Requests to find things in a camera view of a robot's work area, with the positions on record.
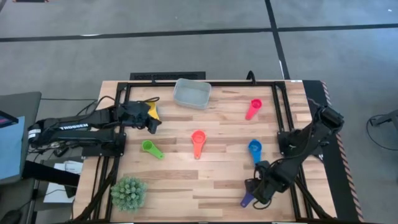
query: wooden tabletop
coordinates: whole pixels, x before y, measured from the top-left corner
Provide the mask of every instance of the wooden tabletop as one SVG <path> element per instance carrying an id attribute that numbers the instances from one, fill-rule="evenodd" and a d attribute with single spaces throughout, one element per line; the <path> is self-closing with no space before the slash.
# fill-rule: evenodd
<path id="1" fill-rule="evenodd" d="M 105 81 L 99 97 L 116 93 L 116 81 Z M 290 109 L 296 128 L 311 122 L 311 114 L 303 84 L 286 81 Z M 127 143 L 120 159 L 118 179 L 138 177 L 148 184 L 146 202 L 136 213 L 119 212 L 114 206 L 112 222 L 259 222 L 293 221 L 294 212 L 289 190 L 275 193 L 272 204 L 265 210 L 255 210 L 250 204 L 240 206 L 245 189 L 244 179 L 252 178 L 254 164 L 248 143 L 262 143 L 262 160 L 281 158 L 277 143 L 278 132 L 275 106 L 268 86 L 213 86 L 206 110 L 184 108 L 173 102 L 173 87 L 134 87 L 130 100 L 145 100 L 159 96 L 158 114 L 163 122 L 156 134 L 146 130 L 126 128 Z M 262 108 L 252 120 L 244 119 L 250 100 L 260 98 Z M 280 107 L 287 121 L 279 92 Z M 113 105 L 104 99 L 99 108 Z M 201 158 L 194 159 L 190 136 L 194 130 L 206 132 L 207 140 Z M 143 140 L 151 140 L 164 153 L 158 160 L 141 149 Z M 74 214 L 80 214 L 91 200 L 97 157 L 84 161 Z M 303 164 L 309 191 L 324 210 L 336 216 L 323 164 L 309 157 Z M 302 216 L 305 215 L 302 196 L 298 194 Z M 101 205 L 104 217 L 108 193 Z"/>

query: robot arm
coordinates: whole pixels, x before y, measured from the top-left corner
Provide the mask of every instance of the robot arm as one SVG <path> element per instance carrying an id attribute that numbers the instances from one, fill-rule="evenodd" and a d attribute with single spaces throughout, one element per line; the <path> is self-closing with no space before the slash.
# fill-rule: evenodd
<path id="1" fill-rule="evenodd" d="M 294 183 L 302 162 L 321 142 L 340 131 L 343 123 L 342 115 L 335 110 L 327 106 L 319 107 L 313 121 L 303 130 L 279 137 L 280 150 L 289 152 L 290 156 L 271 165 L 267 161 L 258 162 L 255 173 L 259 177 L 245 180 L 246 190 L 262 204 L 268 204 L 275 192 L 285 192 Z"/>
<path id="2" fill-rule="evenodd" d="M 148 128 L 156 132 L 162 122 L 148 115 L 150 106 L 145 101 L 129 101 L 126 104 L 96 110 L 88 115 L 66 118 L 48 118 L 28 128 L 28 140 L 32 147 L 41 147 L 52 142 L 77 142 L 79 145 L 117 144 L 116 126 L 137 129 Z M 81 131 L 80 128 L 97 128 L 98 131 Z"/>

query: gray floor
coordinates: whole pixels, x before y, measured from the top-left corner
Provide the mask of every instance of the gray floor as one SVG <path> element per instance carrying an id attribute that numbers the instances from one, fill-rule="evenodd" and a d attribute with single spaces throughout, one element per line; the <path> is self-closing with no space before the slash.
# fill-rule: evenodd
<path id="1" fill-rule="evenodd" d="M 396 1 L 272 0 L 272 5 L 279 27 L 398 22 Z M 0 37 L 269 24 L 260 0 L 8 1 L 0 13 Z M 326 81 L 333 105 L 345 116 L 343 142 L 365 220 L 396 223 L 398 152 L 375 146 L 365 123 L 398 107 L 398 29 L 286 32 L 280 38 L 291 78 Z M 248 70 L 260 79 L 282 78 L 271 33 L 0 43 L 0 94 L 39 90 L 44 97 L 96 98 L 103 80 L 126 80 L 130 72 L 194 70 L 206 71 L 208 79 L 241 79 Z M 43 101 L 38 118 L 73 115 L 84 105 Z M 398 148 L 388 124 L 371 133 Z M 48 213 L 39 219 L 61 221 Z"/>

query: clear plastic container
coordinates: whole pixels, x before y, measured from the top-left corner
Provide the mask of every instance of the clear plastic container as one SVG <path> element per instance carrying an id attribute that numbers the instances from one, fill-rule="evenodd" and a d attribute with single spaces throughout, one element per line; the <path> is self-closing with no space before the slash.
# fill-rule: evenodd
<path id="1" fill-rule="evenodd" d="M 174 101 L 180 106 L 204 110 L 209 102 L 211 85 L 179 78 L 174 87 Z"/>

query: green measuring cup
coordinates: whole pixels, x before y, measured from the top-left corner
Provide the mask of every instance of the green measuring cup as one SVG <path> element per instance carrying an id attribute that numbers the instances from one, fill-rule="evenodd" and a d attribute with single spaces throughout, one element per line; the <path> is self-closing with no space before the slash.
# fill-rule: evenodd
<path id="1" fill-rule="evenodd" d="M 145 140 L 142 142 L 142 149 L 146 152 L 151 153 L 158 159 L 163 159 L 164 154 L 158 148 L 156 148 L 155 144 L 150 140 Z"/>

